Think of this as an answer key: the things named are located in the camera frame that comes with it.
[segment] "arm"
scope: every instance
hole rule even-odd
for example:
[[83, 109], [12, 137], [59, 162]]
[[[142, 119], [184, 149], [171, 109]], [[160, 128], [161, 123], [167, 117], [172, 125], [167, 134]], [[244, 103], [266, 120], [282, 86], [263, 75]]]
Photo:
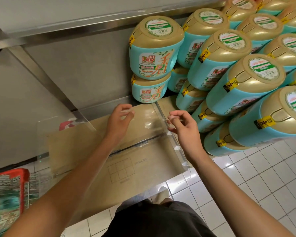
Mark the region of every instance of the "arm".
[[237, 237], [294, 237], [246, 195], [204, 151], [197, 124], [186, 111], [171, 111], [168, 128], [178, 134], [185, 156], [195, 167]]
[[126, 134], [134, 112], [121, 111], [131, 107], [132, 105], [124, 104], [114, 109], [108, 120], [105, 137], [99, 147], [25, 211], [4, 237], [59, 237], [61, 235], [93, 179]]

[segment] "right hand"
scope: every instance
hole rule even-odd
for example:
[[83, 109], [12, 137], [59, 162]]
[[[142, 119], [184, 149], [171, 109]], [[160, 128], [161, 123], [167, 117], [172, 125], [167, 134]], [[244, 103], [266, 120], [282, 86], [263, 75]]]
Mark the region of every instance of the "right hand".
[[169, 114], [167, 123], [175, 128], [168, 127], [168, 130], [178, 135], [184, 154], [193, 165], [205, 153], [197, 123], [187, 111], [170, 111]]

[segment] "left hand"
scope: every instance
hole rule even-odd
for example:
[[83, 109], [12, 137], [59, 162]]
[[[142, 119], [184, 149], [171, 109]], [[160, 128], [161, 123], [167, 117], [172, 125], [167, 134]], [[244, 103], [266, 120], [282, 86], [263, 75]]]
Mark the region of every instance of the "left hand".
[[129, 110], [131, 107], [131, 104], [119, 104], [109, 117], [104, 138], [109, 139], [114, 147], [123, 139], [130, 121], [134, 118], [134, 111], [126, 112], [126, 110]]

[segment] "liby logo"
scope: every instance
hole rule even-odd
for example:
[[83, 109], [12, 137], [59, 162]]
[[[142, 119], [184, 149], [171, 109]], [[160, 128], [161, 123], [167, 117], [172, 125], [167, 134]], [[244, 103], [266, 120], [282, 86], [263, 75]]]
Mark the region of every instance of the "liby logo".
[[143, 56], [141, 58], [142, 63], [155, 63], [156, 56], [155, 55], [149, 55], [149, 56]]
[[202, 46], [203, 42], [201, 43], [194, 43], [192, 49], [193, 50], [198, 50]]
[[151, 89], [149, 89], [149, 90], [142, 90], [141, 93], [142, 94], [151, 94]]
[[225, 74], [226, 71], [227, 71], [227, 68], [215, 69], [211, 75], [212, 76], [220, 76], [220, 75]]

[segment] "yellow sticker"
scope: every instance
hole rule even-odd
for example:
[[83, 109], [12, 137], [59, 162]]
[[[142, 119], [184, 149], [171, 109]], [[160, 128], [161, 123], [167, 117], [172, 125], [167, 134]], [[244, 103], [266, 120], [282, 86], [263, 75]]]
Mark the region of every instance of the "yellow sticker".
[[198, 57], [198, 60], [203, 63], [205, 61], [205, 59], [210, 55], [210, 52], [208, 49], [205, 49], [201, 55]]
[[188, 29], [188, 25], [184, 24], [182, 28], [183, 28], [183, 31], [186, 31]]
[[136, 79], [135, 79], [135, 75], [132, 76], [132, 85], [134, 85]]
[[181, 94], [183, 95], [183, 97], [185, 97], [185, 95], [186, 95], [187, 93], [188, 93], [188, 90], [187, 90], [186, 88], [184, 88]]
[[130, 36], [130, 38], [129, 38], [129, 47], [130, 47], [130, 49], [132, 48], [132, 44], [133, 44], [133, 42], [135, 41], [135, 38], [134, 38], [134, 36], [133, 36], [133, 34]]
[[281, 22], [282, 22], [283, 24], [286, 24], [286, 23], [288, 23], [289, 21], [290, 21], [290, 19], [288, 19], [287, 17], [284, 17], [284, 18], [281, 19]]
[[272, 53], [269, 53], [269, 54], [267, 54], [269, 57], [271, 57], [271, 58], [275, 58], [275, 56], [273, 56], [273, 54]]
[[262, 4], [262, 2], [258, 5], [257, 11], [260, 11], [262, 9], [262, 7], [264, 7], [264, 5]]
[[227, 143], [224, 140], [218, 140], [218, 141], [216, 141], [216, 144], [218, 147], [222, 147], [222, 146], [227, 145]]
[[260, 130], [260, 129], [264, 129], [266, 127], [270, 127], [273, 125], [276, 125], [275, 120], [271, 117], [271, 116], [265, 116], [261, 119], [258, 119], [256, 121], [253, 122], [256, 127]]
[[201, 114], [198, 115], [198, 118], [199, 118], [200, 120], [203, 120], [203, 119], [205, 119], [206, 117], [207, 117], [207, 115], [206, 115], [204, 112], [202, 112]]
[[238, 81], [236, 78], [232, 78], [229, 82], [227, 82], [223, 87], [224, 89], [229, 92], [232, 89], [236, 88], [239, 85]]

